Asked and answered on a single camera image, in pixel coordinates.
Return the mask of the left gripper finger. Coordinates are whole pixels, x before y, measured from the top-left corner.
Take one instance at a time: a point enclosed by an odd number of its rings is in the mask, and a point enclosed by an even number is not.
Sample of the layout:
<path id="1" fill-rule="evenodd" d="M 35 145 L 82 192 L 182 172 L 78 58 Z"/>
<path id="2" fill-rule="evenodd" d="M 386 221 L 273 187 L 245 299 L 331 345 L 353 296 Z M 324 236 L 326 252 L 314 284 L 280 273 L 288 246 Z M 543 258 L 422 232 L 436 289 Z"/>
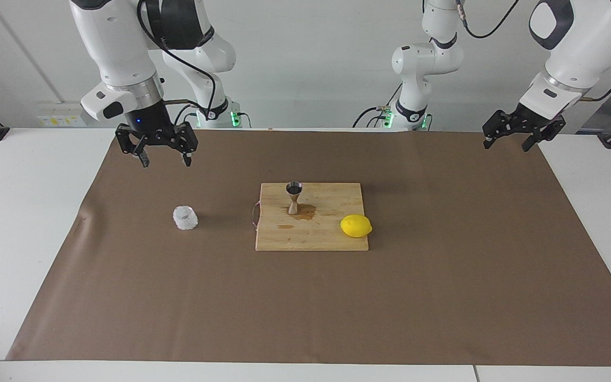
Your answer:
<path id="1" fill-rule="evenodd" d="M 522 150 L 528 152 L 531 148 L 542 142 L 551 141 L 564 128 L 565 119 L 553 119 L 547 126 L 543 128 L 534 128 L 531 135 L 522 143 Z"/>
<path id="2" fill-rule="evenodd" d="M 483 147 L 489 150 L 494 141 L 502 137 L 507 137 L 518 132 L 519 116 L 516 114 L 506 114 L 502 110 L 495 111 L 492 116 L 483 124 Z"/>

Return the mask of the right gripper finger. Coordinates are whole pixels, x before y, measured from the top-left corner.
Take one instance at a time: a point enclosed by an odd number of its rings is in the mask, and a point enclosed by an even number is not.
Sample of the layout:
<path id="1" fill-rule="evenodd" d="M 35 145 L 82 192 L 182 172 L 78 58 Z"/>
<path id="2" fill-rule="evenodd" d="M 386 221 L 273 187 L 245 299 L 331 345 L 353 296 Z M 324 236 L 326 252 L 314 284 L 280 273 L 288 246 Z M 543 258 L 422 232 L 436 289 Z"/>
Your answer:
<path id="1" fill-rule="evenodd" d="M 143 168 L 150 166 L 150 158 L 145 150 L 146 145 L 150 142 L 147 134 L 135 134 L 127 124 L 119 124 L 116 128 L 116 140 L 124 154 L 138 159 Z"/>
<path id="2" fill-rule="evenodd" d="M 173 127 L 170 147 L 177 150 L 186 167 L 191 167 L 192 157 L 197 151 L 198 140 L 190 123 L 177 124 Z"/>

